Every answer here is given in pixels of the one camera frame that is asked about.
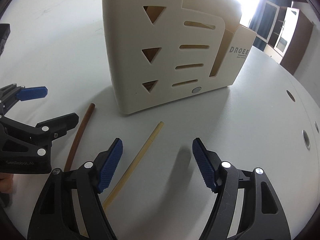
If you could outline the person's left hand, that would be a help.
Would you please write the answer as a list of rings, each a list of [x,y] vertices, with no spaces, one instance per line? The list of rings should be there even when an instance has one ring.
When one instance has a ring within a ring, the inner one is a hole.
[[[1,193],[12,193],[13,189],[13,174],[0,173],[0,192]]]

